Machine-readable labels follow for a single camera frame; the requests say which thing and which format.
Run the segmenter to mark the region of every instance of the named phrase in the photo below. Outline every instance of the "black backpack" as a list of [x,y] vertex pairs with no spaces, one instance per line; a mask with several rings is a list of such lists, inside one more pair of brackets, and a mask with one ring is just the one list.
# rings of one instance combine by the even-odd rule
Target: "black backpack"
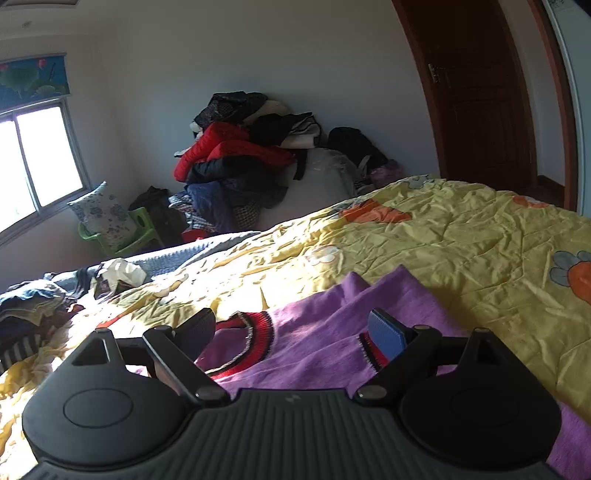
[[386,155],[380,152],[370,140],[361,133],[361,130],[351,127],[333,128],[329,134],[326,145],[331,150],[338,150],[349,157],[355,166],[359,167],[361,161],[370,155],[367,162],[367,172],[381,167],[388,162]]

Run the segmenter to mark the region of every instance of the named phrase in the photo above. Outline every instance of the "wooden baseboard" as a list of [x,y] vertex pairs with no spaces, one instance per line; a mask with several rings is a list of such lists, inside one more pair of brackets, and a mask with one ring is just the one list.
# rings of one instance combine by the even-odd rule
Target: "wooden baseboard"
[[564,198],[564,186],[558,183],[557,181],[549,179],[545,175],[538,175],[538,185],[544,187],[545,189],[548,189],[556,196]]

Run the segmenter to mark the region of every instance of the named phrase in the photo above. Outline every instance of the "blue jeans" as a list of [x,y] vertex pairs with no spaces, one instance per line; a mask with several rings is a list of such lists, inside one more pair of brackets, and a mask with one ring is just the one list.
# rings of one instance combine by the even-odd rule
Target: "blue jeans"
[[197,214],[211,223],[218,233],[240,231],[226,193],[218,181],[192,183],[185,190],[191,197]]

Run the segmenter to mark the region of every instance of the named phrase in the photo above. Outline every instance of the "red jacket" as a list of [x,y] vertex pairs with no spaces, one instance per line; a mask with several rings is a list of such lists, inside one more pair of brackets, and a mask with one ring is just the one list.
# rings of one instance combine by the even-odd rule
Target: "red jacket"
[[181,157],[174,169],[174,178],[185,182],[196,163],[237,155],[256,157],[276,171],[293,162],[294,156],[287,150],[279,147],[262,147],[250,143],[248,138],[248,133],[236,125],[212,123],[198,142]]
[[248,140],[248,132],[236,125],[214,122],[203,136],[179,160],[174,169],[174,178],[185,182],[189,171],[196,163],[207,161],[209,154],[224,140]]

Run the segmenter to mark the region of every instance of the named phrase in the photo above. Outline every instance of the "black bag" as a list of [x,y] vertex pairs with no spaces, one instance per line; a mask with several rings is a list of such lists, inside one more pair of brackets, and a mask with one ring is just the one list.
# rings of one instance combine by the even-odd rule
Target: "black bag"
[[181,232],[185,230],[186,226],[183,216],[176,210],[168,208],[170,205],[169,195],[170,192],[167,189],[157,189],[151,186],[134,200],[129,209],[135,210],[145,207],[163,244],[166,247],[176,247],[183,243]]
[[370,155],[367,162],[367,172],[381,167],[388,162],[386,155],[380,152],[370,140],[361,133],[361,130],[351,127],[333,128],[329,134],[326,148],[338,150],[349,157],[355,166],[359,167],[361,161]]

